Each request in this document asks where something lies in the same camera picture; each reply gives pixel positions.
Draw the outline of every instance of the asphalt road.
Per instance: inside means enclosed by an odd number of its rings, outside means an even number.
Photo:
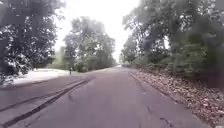
[[[96,78],[72,90],[36,114],[29,128],[208,128],[183,105],[133,79],[128,69],[110,68],[90,73]],[[39,87],[21,88],[9,95],[10,103],[39,95],[65,82],[60,78]]]

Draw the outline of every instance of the tree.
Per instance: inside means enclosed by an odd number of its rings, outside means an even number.
[[[66,63],[64,56],[65,56],[65,48],[61,47],[59,51],[55,52],[54,61],[52,64],[50,64],[50,67],[55,69],[66,70],[68,67],[68,63]]]
[[[224,13],[215,2],[141,0],[123,20],[138,42],[136,55],[146,56],[149,64],[166,62],[173,75],[205,80],[222,74]]]
[[[58,0],[9,0],[0,23],[0,74],[27,73],[53,61]]]
[[[74,19],[72,30],[64,39],[65,58],[74,70],[83,72],[113,65],[114,39],[102,23],[88,17]]]

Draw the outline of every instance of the overcast sky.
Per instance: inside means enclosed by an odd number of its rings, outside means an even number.
[[[118,60],[120,51],[130,32],[125,31],[122,26],[123,16],[138,5],[139,0],[65,0],[66,8],[63,15],[66,20],[57,21],[58,40],[56,50],[64,45],[63,38],[71,30],[72,19],[79,16],[89,16],[105,25],[106,32],[116,40],[116,51],[114,58]]]

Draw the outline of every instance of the foliage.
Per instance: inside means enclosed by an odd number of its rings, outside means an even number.
[[[55,52],[54,61],[50,65],[50,67],[54,69],[67,70],[68,64],[65,61],[64,55],[65,55],[65,48],[61,47],[59,51]]]
[[[132,30],[122,50],[123,61],[147,56],[149,64],[191,79],[205,80],[223,74],[224,13],[215,2],[141,0],[123,19],[125,28]],[[130,42],[136,42],[136,47],[127,47]],[[126,52],[132,49],[138,49],[137,53]]]
[[[10,0],[0,23],[1,81],[53,61],[58,0]]]
[[[74,19],[72,30],[64,39],[65,60],[73,70],[85,72],[110,67],[114,39],[110,38],[102,23],[81,17]]]

